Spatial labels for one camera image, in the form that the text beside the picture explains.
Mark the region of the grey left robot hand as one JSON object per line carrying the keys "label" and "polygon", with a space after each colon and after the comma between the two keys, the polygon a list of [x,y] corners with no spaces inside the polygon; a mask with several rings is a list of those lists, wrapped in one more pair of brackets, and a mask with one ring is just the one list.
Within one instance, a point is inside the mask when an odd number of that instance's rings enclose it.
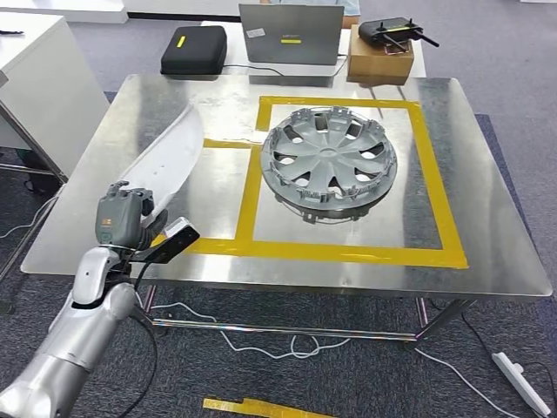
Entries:
{"label": "grey left robot hand", "polygon": [[128,189],[120,180],[110,185],[97,206],[95,235],[100,245],[122,246],[143,251],[161,233],[168,219],[168,211],[161,210],[143,226],[155,210],[152,192],[145,188]]}

